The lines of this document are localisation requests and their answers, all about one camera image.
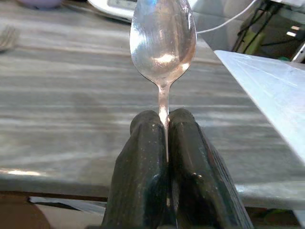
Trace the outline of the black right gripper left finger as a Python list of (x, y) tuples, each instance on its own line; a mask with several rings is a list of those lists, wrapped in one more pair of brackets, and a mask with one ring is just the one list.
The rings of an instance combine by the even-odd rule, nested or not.
[(130, 137), (116, 159), (101, 229), (157, 229), (167, 198), (165, 132), (155, 111), (130, 124)]

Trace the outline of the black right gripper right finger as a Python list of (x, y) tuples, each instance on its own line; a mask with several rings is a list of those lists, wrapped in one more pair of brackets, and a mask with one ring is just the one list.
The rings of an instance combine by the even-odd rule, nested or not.
[(178, 229), (254, 229), (223, 158), (194, 116), (169, 113), (169, 169)]

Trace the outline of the stainless steel spoon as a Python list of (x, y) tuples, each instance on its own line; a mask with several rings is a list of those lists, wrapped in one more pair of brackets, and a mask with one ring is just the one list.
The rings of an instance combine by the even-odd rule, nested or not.
[(130, 30), (132, 62), (158, 88), (159, 118), (165, 132), (170, 88), (189, 69), (196, 41), (188, 0), (137, 0)]

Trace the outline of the white flat board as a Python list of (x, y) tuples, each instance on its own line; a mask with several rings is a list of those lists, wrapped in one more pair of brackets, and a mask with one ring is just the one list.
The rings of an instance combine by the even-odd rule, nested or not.
[(221, 50), (215, 54), (305, 164), (305, 64)]

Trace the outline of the white kitchen appliance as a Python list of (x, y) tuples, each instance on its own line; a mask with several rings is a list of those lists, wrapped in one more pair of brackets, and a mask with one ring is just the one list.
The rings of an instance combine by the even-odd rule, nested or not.
[(123, 21), (167, 22), (185, 11), (190, 12), (202, 0), (88, 0), (88, 2), (106, 16)]

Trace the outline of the stainless steel fork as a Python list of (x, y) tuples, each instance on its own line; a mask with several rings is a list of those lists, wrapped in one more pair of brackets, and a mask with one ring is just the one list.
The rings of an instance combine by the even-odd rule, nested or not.
[(7, 26), (0, 34), (0, 53), (13, 49), (17, 44), (18, 38), (19, 31), (12, 26)]

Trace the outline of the purple plastic bowl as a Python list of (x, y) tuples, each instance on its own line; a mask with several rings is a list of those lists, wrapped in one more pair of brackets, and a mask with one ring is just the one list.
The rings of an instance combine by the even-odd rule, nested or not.
[(54, 9), (61, 5), (63, 0), (16, 0), (22, 6), (39, 9), (39, 10), (48, 10)]

